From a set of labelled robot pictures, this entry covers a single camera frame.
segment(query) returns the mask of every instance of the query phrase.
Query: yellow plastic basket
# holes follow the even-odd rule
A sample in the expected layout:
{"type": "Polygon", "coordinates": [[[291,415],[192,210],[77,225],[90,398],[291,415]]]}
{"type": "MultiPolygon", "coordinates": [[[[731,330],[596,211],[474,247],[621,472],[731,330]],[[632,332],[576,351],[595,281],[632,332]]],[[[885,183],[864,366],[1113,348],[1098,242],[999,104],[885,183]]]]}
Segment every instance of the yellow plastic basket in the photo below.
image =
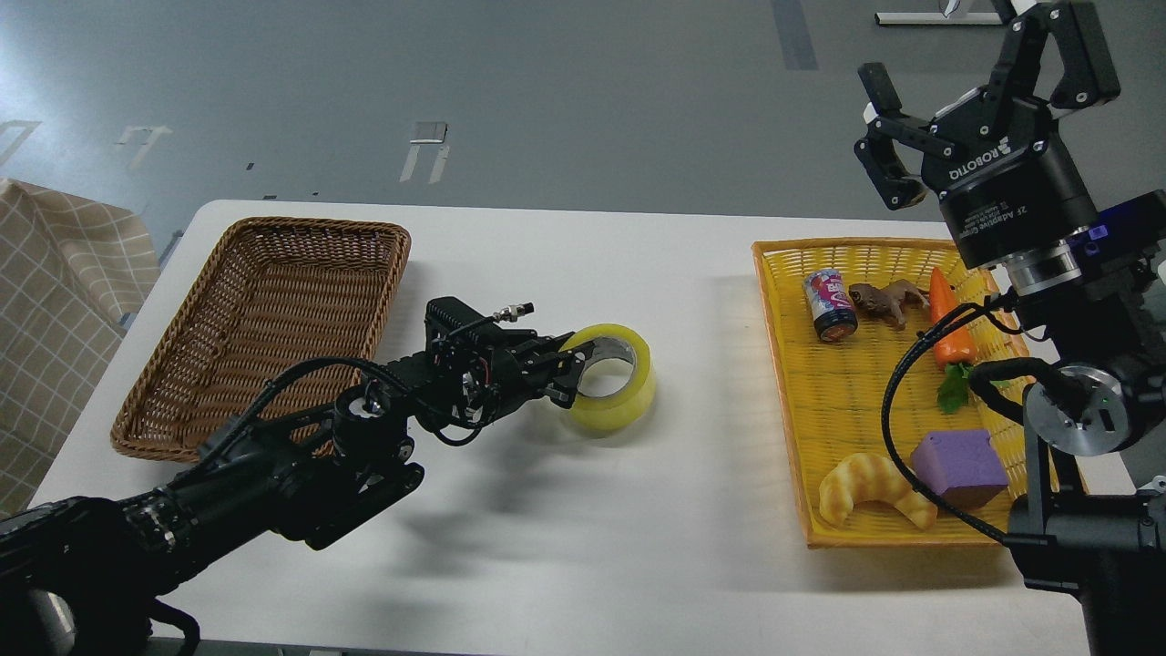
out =
{"type": "MultiPolygon", "coordinates": [[[[770,346],[784,414],[786,447],[793,472],[798,515],[806,543],[820,546],[950,546],[995,545],[963,522],[940,513],[935,527],[916,529],[893,508],[859,505],[842,528],[817,513],[819,485],[843,458],[856,452],[886,453],[879,429],[879,408],[891,372],[927,330],[926,310],[907,308],[907,327],[898,332],[881,320],[859,316],[858,331],[838,344],[817,339],[802,290],[810,273],[833,267],[843,282],[869,282],[881,287],[900,277],[926,290],[932,267],[940,267],[955,287],[960,301],[982,301],[996,291],[991,275],[964,268],[955,244],[941,239],[831,238],[758,241],[753,259],[770,326],[770,346]]],[[[999,316],[1016,325],[1011,316],[999,316]]],[[[1004,360],[1027,355],[1024,343],[1000,333],[985,318],[969,324],[978,360],[1004,360]]],[[[935,402],[942,373],[930,354],[919,360],[904,379],[891,415],[892,436],[909,463],[911,452],[930,431],[986,429],[991,444],[1009,474],[1007,494],[1000,494],[975,514],[1000,528],[1007,527],[1012,500],[1026,489],[1024,432],[978,400],[943,415],[935,402]]],[[[1002,392],[1020,401],[1024,383],[1013,381],[1002,392]]]]}

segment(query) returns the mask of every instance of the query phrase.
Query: clear packing tape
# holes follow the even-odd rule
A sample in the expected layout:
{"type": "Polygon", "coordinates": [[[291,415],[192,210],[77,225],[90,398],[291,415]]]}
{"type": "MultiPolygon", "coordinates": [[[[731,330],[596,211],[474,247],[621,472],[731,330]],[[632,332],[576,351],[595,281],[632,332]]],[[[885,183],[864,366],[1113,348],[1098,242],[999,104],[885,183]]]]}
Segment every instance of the clear packing tape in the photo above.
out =
{"type": "Polygon", "coordinates": [[[655,374],[647,343],[635,331],[618,323],[599,323],[583,327],[571,336],[562,351],[570,351],[585,343],[595,343],[595,351],[584,365],[605,360],[621,360],[632,366],[632,375],[620,389],[599,397],[578,393],[570,415],[580,424],[597,431],[616,431],[639,419],[655,397],[655,374]]]}

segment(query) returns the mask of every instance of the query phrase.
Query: brown wicker basket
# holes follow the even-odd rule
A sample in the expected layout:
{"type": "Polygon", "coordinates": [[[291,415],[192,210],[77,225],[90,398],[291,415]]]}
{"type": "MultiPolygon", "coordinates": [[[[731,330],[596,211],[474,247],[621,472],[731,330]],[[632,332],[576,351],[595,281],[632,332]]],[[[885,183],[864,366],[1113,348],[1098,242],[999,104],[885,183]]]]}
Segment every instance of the brown wicker basket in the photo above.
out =
{"type": "MultiPolygon", "coordinates": [[[[317,357],[372,358],[408,253],[409,233],[387,223],[236,223],[129,392],[111,431],[113,449],[194,463],[198,445],[288,367],[317,357]]],[[[265,416],[326,403],[356,376],[338,367],[317,372],[265,416]]]]}

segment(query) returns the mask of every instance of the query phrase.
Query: croissant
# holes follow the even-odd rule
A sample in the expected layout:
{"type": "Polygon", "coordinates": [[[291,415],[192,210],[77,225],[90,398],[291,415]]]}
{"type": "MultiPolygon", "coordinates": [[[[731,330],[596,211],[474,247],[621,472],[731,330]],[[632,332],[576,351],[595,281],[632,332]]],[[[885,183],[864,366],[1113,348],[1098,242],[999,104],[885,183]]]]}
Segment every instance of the croissant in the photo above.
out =
{"type": "Polygon", "coordinates": [[[842,527],[856,503],[881,501],[902,513],[922,530],[935,525],[939,509],[923,495],[911,489],[894,463],[885,456],[854,453],[822,479],[817,510],[822,519],[842,527]]]}

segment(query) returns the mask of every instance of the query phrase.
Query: wicker basket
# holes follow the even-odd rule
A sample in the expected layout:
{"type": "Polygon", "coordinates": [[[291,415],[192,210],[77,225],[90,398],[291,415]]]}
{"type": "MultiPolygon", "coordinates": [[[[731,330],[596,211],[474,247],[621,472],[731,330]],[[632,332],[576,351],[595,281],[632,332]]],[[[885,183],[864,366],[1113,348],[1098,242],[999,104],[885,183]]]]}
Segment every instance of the wicker basket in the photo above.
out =
{"type": "MultiPolygon", "coordinates": [[[[960,301],[983,299],[995,291],[992,277],[969,271],[955,244],[936,239],[805,239],[758,241],[753,258],[760,278],[770,326],[770,345],[781,397],[786,447],[793,472],[798,514],[809,546],[935,546],[995,545],[960,520],[940,514],[939,522],[920,531],[884,505],[861,505],[842,528],[817,514],[817,488],[827,473],[851,453],[885,453],[879,408],[892,369],[930,324],[920,309],[908,309],[907,330],[897,332],[880,320],[859,317],[858,332],[840,344],[817,339],[802,281],[826,267],[842,271],[843,281],[884,285],[904,277],[927,289],[932,267],[940,267],[955,285],[960,301]]],[[[1011,316],[1000,316],[1016,325],[1011,316]]],[[[1024,343],[1005,336],[984,318],[969,324],[979,360],[1027,355],[1024,343]]],[[[1026,474],[1020,426],[988,410],[978,400],[955,415],[943,415],[935,393],[943,376],[930,354],[912,368],[895,397],[892,435],[906,459],[929,431],[986,429],[1009,474],[1009,494],[1000,494],[976,515],[1007,525],[1012,500],[1024,494],[1026,474]]],[[[1023,382],[1002,392],[1020,400],[1023,382]]]]}
{"type": "MultiPolygon", "coordinates": [[[[266,381],[316,357],[372,358],[409,253],[399,225],[257,217],[211,252],[118,414],[119,453],[192,463],[266,381]]],[[[292,386],[268,417],[326,403],[356,382],[328,368],[292,386]]]]}

